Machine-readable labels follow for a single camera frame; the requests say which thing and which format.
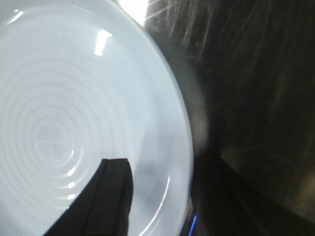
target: dark surface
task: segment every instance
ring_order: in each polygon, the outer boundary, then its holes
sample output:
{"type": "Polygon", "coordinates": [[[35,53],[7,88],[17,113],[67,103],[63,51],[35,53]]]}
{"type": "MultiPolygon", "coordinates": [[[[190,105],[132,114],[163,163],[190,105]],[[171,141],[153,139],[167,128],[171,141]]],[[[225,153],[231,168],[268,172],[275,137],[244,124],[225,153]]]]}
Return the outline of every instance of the dark surface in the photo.
{"type": "Polygon", "coordinates": [[[132,194],[127,159],[104,159],[81,194],[45,236],[126,236],[132,194]]]}
{"type": "Polygon", "coordinates": [[[183,49],[210,110],[199,235],[311,234],[315,1],[150,0],[145,28],[183,49]]]}

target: white plate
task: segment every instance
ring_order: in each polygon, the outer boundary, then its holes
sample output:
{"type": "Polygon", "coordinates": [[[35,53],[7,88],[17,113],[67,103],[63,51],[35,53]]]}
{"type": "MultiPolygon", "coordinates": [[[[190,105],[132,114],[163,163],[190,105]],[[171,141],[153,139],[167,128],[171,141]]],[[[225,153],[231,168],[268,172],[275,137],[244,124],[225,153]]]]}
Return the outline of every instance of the white plate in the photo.
{"type": "Polygon", "coordinates": [[[105,0],[2,0],[0,22],[0,235],[42,235],[102,158],[128,158],[129,235],[177,236],[190,129],[152,40],[105,0]]]}

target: blue light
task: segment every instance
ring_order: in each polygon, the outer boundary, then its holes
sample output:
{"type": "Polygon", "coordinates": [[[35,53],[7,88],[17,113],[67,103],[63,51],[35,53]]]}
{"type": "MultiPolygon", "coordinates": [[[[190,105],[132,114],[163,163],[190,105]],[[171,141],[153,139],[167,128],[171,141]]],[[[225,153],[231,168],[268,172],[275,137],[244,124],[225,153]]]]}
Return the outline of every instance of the blue light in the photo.
{"type": "Polygon", "coordinates": [[[193,230],[194,230],[194,228],[196,226],[197,219],[198,219],[198,216],[195,215],[195,217],[193,218],[193,222],[192,222],[191,228],[190,228],[189,236],[192,236],[193,230]]]}

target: dark background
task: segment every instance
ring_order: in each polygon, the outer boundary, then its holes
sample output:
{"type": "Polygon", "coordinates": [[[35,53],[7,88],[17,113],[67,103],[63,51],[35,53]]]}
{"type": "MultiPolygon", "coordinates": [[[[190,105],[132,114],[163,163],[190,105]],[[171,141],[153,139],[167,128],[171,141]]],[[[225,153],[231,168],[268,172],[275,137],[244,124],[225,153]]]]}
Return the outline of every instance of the dark background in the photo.
{"type": "Polygon", "coordinates": [[[315,1],[152,0],[210,110],[200,235],[315,235],[315,1]]]}

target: black object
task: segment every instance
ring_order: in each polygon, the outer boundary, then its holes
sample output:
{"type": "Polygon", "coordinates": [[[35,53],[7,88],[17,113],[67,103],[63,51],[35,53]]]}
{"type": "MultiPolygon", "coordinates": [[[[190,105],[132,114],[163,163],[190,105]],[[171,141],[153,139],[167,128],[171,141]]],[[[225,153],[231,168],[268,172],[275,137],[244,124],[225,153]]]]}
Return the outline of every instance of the black object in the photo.
{"type": "Polygon", "coordinates": [[[103,159],[93,178],[45,236],[126,236],[133,195],[127,159],[103,159]]]}

